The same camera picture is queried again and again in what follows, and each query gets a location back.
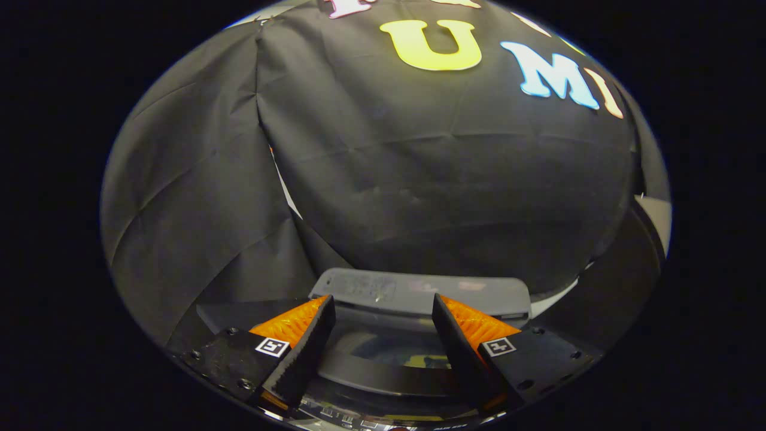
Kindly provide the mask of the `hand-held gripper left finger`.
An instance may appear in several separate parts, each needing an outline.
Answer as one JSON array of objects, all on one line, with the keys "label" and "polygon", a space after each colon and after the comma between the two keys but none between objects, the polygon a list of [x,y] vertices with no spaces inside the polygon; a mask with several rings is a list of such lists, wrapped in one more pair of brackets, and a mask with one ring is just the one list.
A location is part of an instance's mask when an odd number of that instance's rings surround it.
[{"label": "hand-held gripper left finger", "polygon": [[333,295],[249,327],[229,325],[180,351],[187,370],[252,409],[290,414],[317,376],[336,324]]}]

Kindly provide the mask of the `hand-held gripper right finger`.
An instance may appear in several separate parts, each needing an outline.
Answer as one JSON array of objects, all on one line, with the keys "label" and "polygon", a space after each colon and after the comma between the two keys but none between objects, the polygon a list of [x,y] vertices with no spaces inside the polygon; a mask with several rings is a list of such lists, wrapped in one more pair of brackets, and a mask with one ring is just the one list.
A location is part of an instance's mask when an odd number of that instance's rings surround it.
[{"label": "hand-held gripper right finger", "polygon": [[487,414],[538,402],[599,357],[546,327],[518,329],[440,294],[431,317],[461,394]]}]

